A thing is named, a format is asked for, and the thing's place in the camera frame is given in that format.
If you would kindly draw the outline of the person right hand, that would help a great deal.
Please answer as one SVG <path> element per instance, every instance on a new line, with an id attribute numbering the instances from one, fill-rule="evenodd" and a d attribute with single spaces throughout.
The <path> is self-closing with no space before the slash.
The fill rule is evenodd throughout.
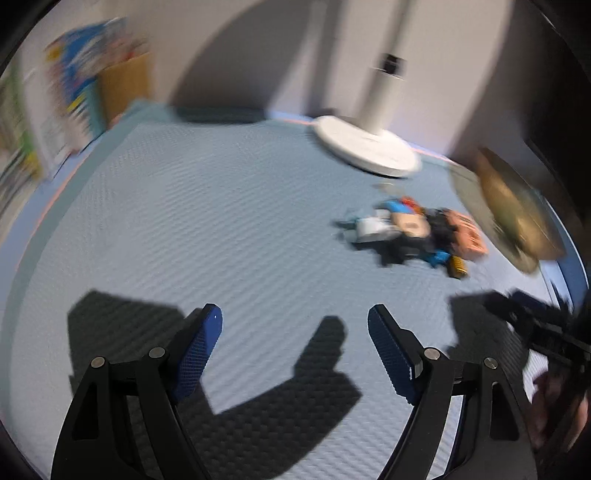
<path id="1" fill-rule="evenodd" d="M 541 449 L 549 439 L 548 422 L 557 413 L 556 404 L 561 398 L 565 381 L 566 375 L 564 373 L 551 372 L 550 370 L 540 374 L 534 380 L 535 392 L 527 416 L 527 427 L 535 449 Z M 575 445 L 588 423 L 589 401 L 587 395 L 584 395 L 571 421 L 562 446 L 563 451 L 568 451 Z"/>

